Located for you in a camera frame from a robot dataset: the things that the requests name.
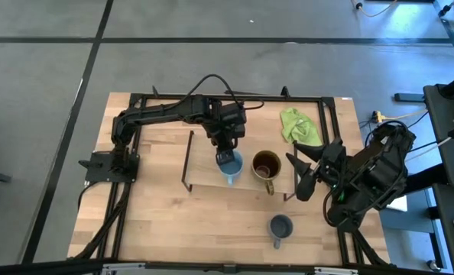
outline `yellow connector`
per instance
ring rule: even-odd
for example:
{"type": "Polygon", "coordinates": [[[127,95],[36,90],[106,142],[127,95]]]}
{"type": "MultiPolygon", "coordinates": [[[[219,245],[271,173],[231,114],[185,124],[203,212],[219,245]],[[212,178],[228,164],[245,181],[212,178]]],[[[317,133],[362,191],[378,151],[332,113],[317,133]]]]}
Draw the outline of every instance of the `yellow connector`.
{"type": "Polygon", "coordinates": [[[375,119],[377,120],[377,123],[382,123],[385,117],[381,115],[380,111],[375,111],[375,113],[376,113],[375,119]]]}
{"type": "Polygon", "coordinates": [[[395,117],[395,118],[391,118],[391,117],[386,117],[386,116],[382,115],[380,111],[373,111],[373,115],[371,116],[371,119],[375,120],[376,123],[382,123],[385,120],[397,120],[397,119],[401,119],[401,118],[410,117],[411,115],[422,114],[422,113],[425,113],[425,112],[427,112],[426,109],[420,110],[420,111],[417,111],[417,112],[412,112],[412,113],[406,114],[406,115],[401,115],[401,116],[398,116],[398,117],[395,117]]]}

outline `mounting bracket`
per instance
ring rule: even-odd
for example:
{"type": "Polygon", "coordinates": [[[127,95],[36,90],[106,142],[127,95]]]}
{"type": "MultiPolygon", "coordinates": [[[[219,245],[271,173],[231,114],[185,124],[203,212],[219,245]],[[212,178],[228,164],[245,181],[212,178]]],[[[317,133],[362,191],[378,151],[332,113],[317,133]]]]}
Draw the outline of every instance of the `mounting bracket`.
{"type": "Polygon", "coordinates": [[[111,152],[94,152],[89,160],[80,160],[79,164],[88,170],[86,181],[91,183],[133,183],[137,179],[140,156],[129,154],[127,170],[120,173],[116,173],[112,169],[114,156],[111,152]]]}

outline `gray mug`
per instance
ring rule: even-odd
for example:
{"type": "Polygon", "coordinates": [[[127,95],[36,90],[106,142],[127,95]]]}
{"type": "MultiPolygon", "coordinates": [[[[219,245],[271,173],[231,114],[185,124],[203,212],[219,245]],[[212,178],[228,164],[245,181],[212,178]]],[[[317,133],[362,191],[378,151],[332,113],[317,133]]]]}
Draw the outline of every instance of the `gray mug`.
{"type": "Polygon", "coordinates": [[[279,249],[281,239],[287,238],[292,232],[293,222],[286,215],[276,215],[268,222],[268,233],[274,240],[274,249],[279,249]]]}

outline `mug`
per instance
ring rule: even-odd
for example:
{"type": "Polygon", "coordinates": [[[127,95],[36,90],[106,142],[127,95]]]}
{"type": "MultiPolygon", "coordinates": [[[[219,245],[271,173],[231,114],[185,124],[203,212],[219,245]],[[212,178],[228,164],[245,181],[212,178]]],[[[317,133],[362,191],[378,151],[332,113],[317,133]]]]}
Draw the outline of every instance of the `mug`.
{"type": "Polygon", "coordinates": [[[258,152],[252,159],[251,170],[255,178],[264,183],[266,191],[272,196],[274,194],[273,180],[281,170],[281,161],[278,155],[270,150],[258,152]]]}
{"type": "Polygon", "coordinates": [[[268,222],[268,233],[274,240],[274,249],[280,249],[281,239],[288,238],[292,232],[293,222],[286,215],[276,215],[268,222]]]}
{"type": "Polygon", "coordinates": [[[234,180],[237,179],[242,172],[244,161],[242,155],[237,150],[233,150],[234,160],[219,166],[220,173],[227,179],[230,186],[234,185],[234,180]]]}

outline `cable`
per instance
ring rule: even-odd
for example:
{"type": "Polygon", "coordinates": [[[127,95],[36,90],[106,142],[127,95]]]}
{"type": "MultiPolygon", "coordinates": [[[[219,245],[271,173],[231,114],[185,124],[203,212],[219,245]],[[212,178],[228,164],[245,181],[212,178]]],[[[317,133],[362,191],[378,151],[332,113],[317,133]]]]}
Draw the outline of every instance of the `cable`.
{"type": "Polygon", "coordinates": [[[249,98],[249,99],[244,99],[242,100],[242,104],[244,104],[245,101],[247,100],[252,100],[252,101],[259,101],[261,104],[258,105],[258,106],[255,106],[255,107],[248,107],[248,108],[244,108],[244,110],[255,110],[255,109],[259,109],[259,108],[262,108],[264,106],[264,100],[263,99],[258,99],[258,98],[249,98]]]}
{"type": "Polygon", "coordinates": [[[168,107],[164,108],[164,111],[169,110],[169,109],[172,109],[172,108],[178,106],[179,104],[181,104],[182,102],[184,102],[188,96],[190,96],[191,94],[193,94],[193,93],[196,91],[196,89],[198,89],[198,87],[199,87],[200,85],[202,85],[203,81],[207,80],[207,79],[210,78],[210,77],[215,77],[215,78],[219,79],[220,81],[222,81],[222,83],[224,83],[225,88],[227,89],[227,91],[229,91],[229,93],[230,93],[232,99],[234,100],[235,104],[237,104],[237,106],[239,106],[239,108],[240,108],[240,107],[241,107],[241,104],[237,101],[237,98],[235,97],[234,92],[232,91],[232,89],[230,89],[230,86],[229,86],[229,84],[225,81],[225,79],[223,79],[221,76],[219,76],[219,75],[217,75],[217,74],[215,74],[215,73],[211,73],[211,74],[209,74],[209,75],[204,76],[204,77],[203,77],[203,78],[202,78],[202,79],[193,87],[193,89],[191,89],[191,90],[190,90],[182,99],[180,99],[180,101],[178,101],[178,102],[172,104],[171,106],[168,106],[168,107]]]}
{"type": "Polygon", "coordinates": [[[372,17],[375,17],[375,16],[380,15],[380,14],[384,13],[385,11],[387,11],[391,6],[395,5],[395,3],[397,3],[397,0],[394,0],[386,8],[384,8],[382,11],[380,11],[374,15],[367,14],[366,11],[363,9],[363,4],[361,2],[357,3],[356,0],[351,0],[351,2],[355,6],[356,9],[360,10],[367,17],[372,18],[372,17]]]}
{"type": "Polygon", "coordinates": [[[414,122],[413,124],[411,124],[411,125],[409,125],[409,126],[407,126],[407,127],[410,128],[410,127],[414,126],[415,124],[417,124],[417,122],[419,122],[421,119],[423,119],[427,114],[429,114],[429,112],[426,112],[426,114],[424,114],[424,115],[421,116],[419,119],[417,119],[416,122],[414,122]]]}
{"type": "Polygon", "coordinates": [[[398,117],[395,117],[395,118],[386,117],[386,116],[382,115],[381,118],[382,118],[382,119],[385,119],[385,120],[387,120],[387,119],[401,119],[401,118],[410,117],[410,116],[412,116],[412,115],[422,114],[422,113],[424,113],[424,112],[427,112],[427,110],[424,109],[424,110],[420,110],[420,111],[417,111],[417,112],[411,112],[410,114],[401,115],[401,116],[398,116],[398,117]]]}
{"type": "Polygon", "coordinates": [[[89,259],[95,249],[98,247],[101,240],[106,236],[110,227],[112,227],[114,221],[120,213],[123,212],[126,203],[128,202],[129,193],[122,192],[120,200],[117,202],[115,208],[110,213],[110,216],[103,222],[102,227],[96,232],[96,235],[92,240],[84,247],[84,249],[75,256],[77,259],[89,259]]]}
{"type": "Polygon", "coordinates": [[[167,107],[165,107],[165,108],[159,108],[159,109],[150,110],[150,111],[142,111],[142,110],[140,110],[140,111],[137,111],[137,112],[130,112],[130,113],[128,113],[127,115],[122,116],[121,118],[126,118],[126,117],[128,117],[128,116],[137,115],[137,114],[143,115],[143,114],[150,114],[150,113],[155,113],[155,112],[164,112],[164,111],[167,111],[167,110],[171,110],[172,108],[174,108],[174,107],[178,106],[179,104],[183,103],[183,102],[186,100],[186,98],[188,98],[188,96],[190,96],[191,94],[193,94],[193,93],[196,91],[196,89],[198,89],[198,87],[199,87],[200,85],[202,85],[202,83],[203,83],[205,80],[207,80],[208,78],[210,78],[210,77],[215,77],[215,78],[219,79],[220,81],[222,81],[222,83],[224,84],[224,86],[225,86],[225,88],[227,89],[227,91],[229,91],[230,96],[232,97],[232,100],[234,100],[235,104],[237,104],[237,106],[238,106],[239,108],[242,108],[241,104],[239,103],[239,101],[238,101],[237,98],[235,97],[234,92],[232,91],[232,89],[230,89],[230,86],[229,86],[229,84],[225,81],[225,79],[223,79],[221,76],[219,76],[219,75],[217,75],[217,74],[215,74],[215,73],[211,73],[211,74],[209,74],[209,75],[204,76],[204,77],[203,77],[203,78],[202,78],[202,79],[201,79],[201,80],[200,80],[200,81],[199,81],[199,82],[198,82],[198,83],[197,83],[197,84],[196,84],[196,85],[195,85],[195,86],[194,86],[194,87],[193,87],[193,88],[192,88],[192,89],[191,89],[191,90],[182,98],[182,99],[180,99],[178,102],[176,102],[176,103],[174,103],[174,104],[172,104],[172,105],[169,105],[169,106],[167,106],[167,107]]]}
{"type": "Polygon", "coordinates": [[[81,193],[79,194],[79,198],[77,199],[77,209],[81,207],[81,199],[83,199],[83,194],[88,190],[89,188],[93,187],[96,183],[89,183],[88,186],[86,186],[81,193]]]}
{"type": "Polygon", "coordinates": [[[436,142],[437,142],[437,141],[429,142],[428,144],[424,144],[423,146],[419,146],[419,147],[417,147],[417,148],[414,148],[414,149],[410,150],[409,153],[410,153],[410,152],[414,152],[415,150],[419,150],[419,149],[422,149],[422,148],[424,148],[424,147],[430,146],[431,144],[435,144],[436,142]]]}
{"type": "Polygon", "coordinates": [[[416,155],[416,156],[413,156],[413,157],[411,157],[411,158],[408,159],[408,160],[405,160],[405,162],[409,162],[409,161],[411,161],[411,160],[413,160],[413,159],[415,159],[415,158],[417,158],[417,157],[420,157],[420,156],[426,154],[427,152],[429,152],[429,151],[431,151],[431,150],[433,150],[433,149],[435,149],[435,148],[438,148],[439,146],[445,144],[445,143],[448,142],[448,141],[451,141],[451,137],[448,137],[448,138],[445,139],[444,141],[439,142],[437,145],[432,146],[431,148],[425,150],[424,152],[422,152],[422,153],[420,153],[420,154],[418,154],[418,155],[416,155]]]}
{"type": "Polygon", "coordinates": [[[345,223],[349,217],[346,217],[344,218],[339,224],[335,225],[331,220],[329,220],[329,217],[327,216],[327,201],[329,200],[329,197],[339,188],[342,188],[342,181],[344,180],[344,177],[345,177],[345,170],[346,170],[346,164],[347,162],[344,160],[342,163],[341,163],[341,173],[339,173],[338,170],[336,169],[333,169],[331,171],[335,172],[337,174],[337,177],[338,177],[338,182],[337,182],[337,186],[334,186],[334,187],[330,187],[331,190],[328,191],[326,197],[324,197],[324,201],[323,201],[323,204],[322,204],[322,213],[323,213],[323,217],[324,219],[326,220],[327,224],[332,226],[332,227],[339,227],[340,225],[342,225],[343,223],[345,223]]]}
{"type": "Polygon", "coordinates": [[[365,139],[365,147],[368,146],[368,140],[370,139],[370,136],[371,136],[371,132],[369,132],[367,135],[366,135],[366,139],[365,139]]]}
{"type": "Polygon", "coordinates": [[[360,129],[361,129],[361,128],[364,128],[366,125],[369,125],[370,122],[371,122],[371,121],[361,121],[361,122],[359,122],[359,123],[358,123],[359,128],[360,128],[360,129]]]}

